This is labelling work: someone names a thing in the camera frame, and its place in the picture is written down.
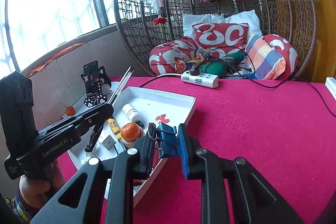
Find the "window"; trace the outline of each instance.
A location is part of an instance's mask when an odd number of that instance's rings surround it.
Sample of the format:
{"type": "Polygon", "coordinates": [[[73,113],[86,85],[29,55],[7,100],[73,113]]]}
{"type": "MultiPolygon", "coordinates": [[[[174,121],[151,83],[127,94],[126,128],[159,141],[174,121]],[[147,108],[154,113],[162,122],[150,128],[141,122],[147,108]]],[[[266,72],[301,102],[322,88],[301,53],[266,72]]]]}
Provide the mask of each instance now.
{"type": "Polygon", "coordinates": [[[115,23],[113,0],[0,0],[0,77],[115,23]]]}

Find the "power strip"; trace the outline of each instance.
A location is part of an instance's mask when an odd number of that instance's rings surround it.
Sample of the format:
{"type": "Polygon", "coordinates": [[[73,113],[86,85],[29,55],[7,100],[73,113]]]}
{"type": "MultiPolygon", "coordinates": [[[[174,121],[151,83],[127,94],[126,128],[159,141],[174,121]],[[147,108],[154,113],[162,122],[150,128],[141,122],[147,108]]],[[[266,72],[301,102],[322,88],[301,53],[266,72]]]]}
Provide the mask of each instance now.
{"type": "Polygon", "coordinates": [[[190,71],[187,70],[181,75],[181,81],[206,86],[212,89],[218,87],[218,75],[210,75],[208,73],[200,73],[197,76],[193,76],[190,75],[190,71]]]}
{"type": "Polygon", "coordinates": [[[336,80],[332,77],[327,77],[325,80],[325,86],[336,100],[336,80]]]}

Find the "white bottle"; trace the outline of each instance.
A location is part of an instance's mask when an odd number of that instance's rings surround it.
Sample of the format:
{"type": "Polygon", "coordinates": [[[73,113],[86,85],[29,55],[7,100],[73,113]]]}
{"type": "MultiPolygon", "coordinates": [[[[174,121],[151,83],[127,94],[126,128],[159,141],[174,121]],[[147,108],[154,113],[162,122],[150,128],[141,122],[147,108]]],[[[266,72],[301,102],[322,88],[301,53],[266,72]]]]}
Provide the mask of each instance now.
{"type": "Polygon", "coordinates": [[[131,122],[140,121],[139,112],[131,104],[126,104],[123,106],[123,113],[131,122]]]}

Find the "phone holder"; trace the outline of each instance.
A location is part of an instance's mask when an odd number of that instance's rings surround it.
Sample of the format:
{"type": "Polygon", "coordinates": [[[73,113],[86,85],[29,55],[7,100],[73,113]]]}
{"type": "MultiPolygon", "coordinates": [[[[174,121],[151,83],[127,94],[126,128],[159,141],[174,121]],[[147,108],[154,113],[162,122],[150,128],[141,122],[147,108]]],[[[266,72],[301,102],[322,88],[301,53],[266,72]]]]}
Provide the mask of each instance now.
{"type": "MultiPolygon", "coordinates": [[[[106,103],[107,102],[107,95],[103,93],[103,86],[106,86],[105,90],[110,90],[111,88],[111,80],[106,74],[105,67],[101,66],[99,69],[99,81],[96,86],[96,90],[93,93],[90,93],[88,95],[88,92],[86,90],[86,98],[84,99],[84,105],[87,107],[92,107],[99,105],[101,103],[106,103]]],[[[83,82],[85,83],[85,74],[81,75],[83,82]]]]}

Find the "green object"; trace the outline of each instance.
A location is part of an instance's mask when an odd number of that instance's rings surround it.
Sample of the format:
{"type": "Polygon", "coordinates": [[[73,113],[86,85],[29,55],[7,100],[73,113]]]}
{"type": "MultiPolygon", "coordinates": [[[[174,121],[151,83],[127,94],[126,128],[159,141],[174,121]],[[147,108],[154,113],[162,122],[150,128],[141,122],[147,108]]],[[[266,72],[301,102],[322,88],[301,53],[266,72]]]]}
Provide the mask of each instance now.
{"type": "MultiPolygon", "coordinates": [[[[247,53],[246,52],[234,52],[229,54],[223,58],[222,61],[225,61],[228,64],[236,65],[246,59],[247,53]]],[[[202,73],[209,73],[211,75],[218,75],[218,76],[226,76],[226,71],[228,69],[228,65],[217,62],[217,61],[209,61],[209,63],[204,64],[199,67],[199,71],[202,73]]]]}

